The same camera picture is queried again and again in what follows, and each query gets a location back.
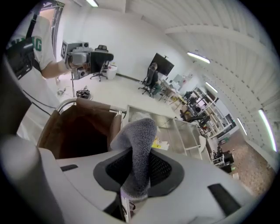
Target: office chair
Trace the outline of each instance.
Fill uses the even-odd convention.
[[[154,72],[155,72],[155,70],[148,69],[147,79],[146,79],[146,81],[143,82],[144,87],[139,87],[139,88],[138,88],[138,89],[143,89],[143,90],[145,90],[145,91],[142,93],[142,95],[144,95],[145,92],[148,92],[149,96],[150,96],[150,97],[153,97],[153,95],[152,95],[152,86],[151,86],[151,83],[152,83],[152,80],[153,80]]]
[[[100,72],[94,74],[90,79],[96,76],[99,77],[99,82],[101,82],[101,76],[108,79],[103,73],[107,72],[106,69],[108,69],[109,62],[113,59],[114,55],[108,52],[105,45],[99,45],[98,48],[95,48],[91,53],[91,66],[100,67]]]

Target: ceiling light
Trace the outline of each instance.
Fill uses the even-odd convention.
[[[261,115],[262,120],[263,120],[264,124],[266,125],[266,129],[267,129],[268,134],[269,134],[269,137],[270,137],[270,141],[271,141],[271,144],[272,144],[272,148],[273,148],[274,151],[277,151],[277,150],[276,150],[275,139],[274,139],[274,137],[273,137],[273,133],[272,133],[270,124],[269,124],[269,122],[268,122],[268,119],[267,119],[267,117],[266,117],[266,115],[265,115],[263,109],[260,109],[260,110],[259,110],[259,114]]]
[[[211,89],[213,89],[216,93],[218,92],[213,86],[211,86],[208,82],[206,82],[206,85],[208,85]]]
[[[241,127],[243,128],[243,131],[245,132],[245,135],[247,135],[247,132],[246,132],[246,130],[245,130],[245,128],[244,128],[244,126],[242,125],[241,121],[239,120],[239,118],[237,118],[237,120],[239,121],[239,123],[240,123]]]
[[[92,7],[98,7],[98,3],[95,0],[87,0],[87,2],[92,6]]]
[[[208,59],[206,59],[206,58],[203,58],[202,56],[193,54],[193,53],[191,53],[191,52],[187,52],[187,54],[188,54],[189,56],[191,56],[191,57],[197,58],[197,59],[199,59],[199,60],[202,60],[202,61],[204,61],[204,62],[210,64],[210,61],[209,61]]]

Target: white bin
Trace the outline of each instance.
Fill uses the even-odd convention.
[[[115,78],[117,70],[118,67],[116,65],[109,64],[107,69],[107,77],[109,80]]]

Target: mesh panel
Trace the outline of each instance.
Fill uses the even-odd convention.
[[[164,181],[171,173],[171,165],[150,153],[149,157],[149,175],[151,187]]]
[[[106,167],[106,173],[120,185],[124,183],[132,166],[132,150]]]

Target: brown fabric bag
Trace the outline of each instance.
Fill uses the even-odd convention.
[[[110,106],[82,98],[61,114],[54,111],[37,147],[49,149],[56,159],[104,153],[120,131],[121,115]]]

